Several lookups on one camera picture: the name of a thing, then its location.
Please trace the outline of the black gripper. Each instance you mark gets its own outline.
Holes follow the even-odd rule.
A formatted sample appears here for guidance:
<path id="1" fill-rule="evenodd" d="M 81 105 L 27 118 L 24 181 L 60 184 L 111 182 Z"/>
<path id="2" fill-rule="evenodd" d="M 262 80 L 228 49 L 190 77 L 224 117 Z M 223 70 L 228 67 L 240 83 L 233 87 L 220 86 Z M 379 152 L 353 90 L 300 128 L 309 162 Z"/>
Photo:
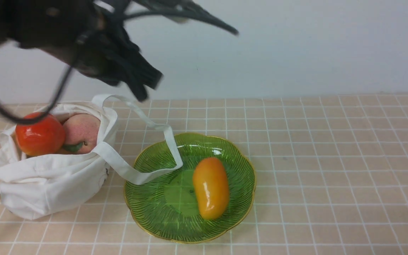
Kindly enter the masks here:
<path id="1" fill-rule="evenodd" d="M 148 99 L 146 86 L 157 89 L 163 74 L 141 55 L 122 18 L 125 7 L 78 7 L 74 25 L 73 67 L 110 86 L 124 82 L 138 102 Z"/>

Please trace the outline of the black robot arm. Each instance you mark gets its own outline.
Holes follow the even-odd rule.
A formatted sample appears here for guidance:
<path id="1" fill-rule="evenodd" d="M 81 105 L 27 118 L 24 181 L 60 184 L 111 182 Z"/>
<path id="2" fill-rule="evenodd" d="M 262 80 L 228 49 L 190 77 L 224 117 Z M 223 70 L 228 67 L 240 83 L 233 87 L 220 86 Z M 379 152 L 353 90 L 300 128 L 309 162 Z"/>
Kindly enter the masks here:
<path id="1" fill-rule="evenodd" d="M 110 86 L 128 85 L 135 98 L 147 99 L 163 74 L 131 42 L 122 14 L 129 0 L 0 0 L 0 45 L 12 39 L 22 49 L 39 49 L 72 65 L 82 75 Z"/>

